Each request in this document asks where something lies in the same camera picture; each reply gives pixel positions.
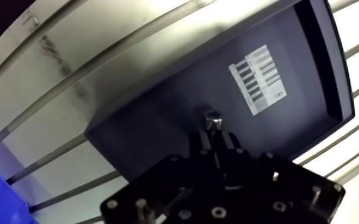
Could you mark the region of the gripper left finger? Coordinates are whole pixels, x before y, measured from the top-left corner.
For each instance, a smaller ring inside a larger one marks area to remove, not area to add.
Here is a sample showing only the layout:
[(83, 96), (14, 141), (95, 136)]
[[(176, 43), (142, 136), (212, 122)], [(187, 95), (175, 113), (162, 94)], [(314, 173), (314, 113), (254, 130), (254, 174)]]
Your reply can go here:
[(218, 150), (221, 132), (192, 133), (189, 155), (169, 155), (101, 203), (104, 223), (189, 221), (201, 214), (208, 196), (222, 190)]

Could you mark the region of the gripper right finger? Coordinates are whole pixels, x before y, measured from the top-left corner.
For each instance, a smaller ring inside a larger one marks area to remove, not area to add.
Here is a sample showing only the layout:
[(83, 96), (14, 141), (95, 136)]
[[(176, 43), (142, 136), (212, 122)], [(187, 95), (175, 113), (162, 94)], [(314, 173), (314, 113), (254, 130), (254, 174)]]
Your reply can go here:
[(247, 223), (330, 223), (345, 188), (271, 152), (254, 157), (229, 132), (218, 133), (218, 163), (228, 217)]

